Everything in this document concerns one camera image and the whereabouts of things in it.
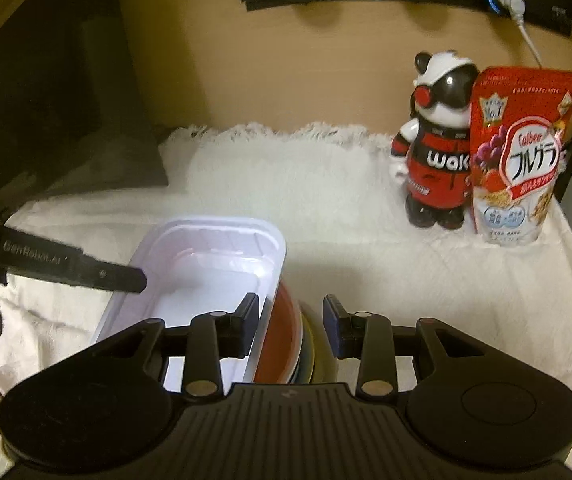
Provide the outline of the red panda robot figure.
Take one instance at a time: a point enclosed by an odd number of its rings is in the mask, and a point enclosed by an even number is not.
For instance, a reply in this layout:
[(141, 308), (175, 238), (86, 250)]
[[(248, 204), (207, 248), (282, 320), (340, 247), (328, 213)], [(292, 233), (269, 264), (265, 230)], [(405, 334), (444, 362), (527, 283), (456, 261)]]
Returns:
[(479, 70), (453, 50), (415, 55), (411, 119), (391, 142), (405, 162), (405, 209), (413, 226), (458, 230), (470, 191), (472, 87)]

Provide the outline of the cream gold-rimmed bowl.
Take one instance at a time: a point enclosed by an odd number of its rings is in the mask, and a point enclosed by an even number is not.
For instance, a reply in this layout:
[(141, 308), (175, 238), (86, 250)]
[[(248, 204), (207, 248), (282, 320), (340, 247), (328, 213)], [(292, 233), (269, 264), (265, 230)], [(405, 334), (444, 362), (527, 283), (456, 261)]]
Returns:
[(318, 308), (313, 308), (305, 301), (300, 301), (299, 306), (312, 332), (315, 353), (312, 382), (313, 384), (335, 382), (338, 375), (338, 364), (329, 346), (322, 313)]

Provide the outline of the white towel cloth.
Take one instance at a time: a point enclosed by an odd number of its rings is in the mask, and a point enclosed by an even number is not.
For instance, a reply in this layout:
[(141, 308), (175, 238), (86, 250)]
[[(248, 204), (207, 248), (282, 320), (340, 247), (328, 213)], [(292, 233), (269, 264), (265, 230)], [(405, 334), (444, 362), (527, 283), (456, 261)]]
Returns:
[(161, 155), (165, 188), (40, 200), (8, 223), (126, 263), (179, 216), (262, 219), (283, 233), (284, 279), (311, 313), (333, 294), (397, 324), (439, 318), (572, 389), (572, 230), (558, 205), (524, 246), (488, 244), (471, 224), (415, 229), (389, 138), (355, 126), (181, 128)]

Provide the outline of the red granola cereal bag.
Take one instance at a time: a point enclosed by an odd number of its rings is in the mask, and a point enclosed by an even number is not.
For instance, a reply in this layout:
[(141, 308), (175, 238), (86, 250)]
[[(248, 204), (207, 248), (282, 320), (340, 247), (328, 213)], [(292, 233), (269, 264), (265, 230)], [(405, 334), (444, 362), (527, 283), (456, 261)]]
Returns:
[(540, 235), (561, 171), (572, 117), (572, 72), (490, 67), (471, 96), (472, 217), (489, 243)]

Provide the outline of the blue enamel bowl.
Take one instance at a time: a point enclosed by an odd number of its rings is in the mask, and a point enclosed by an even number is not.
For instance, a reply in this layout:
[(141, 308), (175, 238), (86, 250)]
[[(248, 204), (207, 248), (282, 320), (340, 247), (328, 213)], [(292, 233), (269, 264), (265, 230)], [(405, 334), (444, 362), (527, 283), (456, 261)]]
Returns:
[(312, 325), (303, 308), (301, 311), (302, 342), (299, 359), (295, 371), (291, 376), (291, 382), (297, 385), (310, 384), (315, 369), (315, 342)]

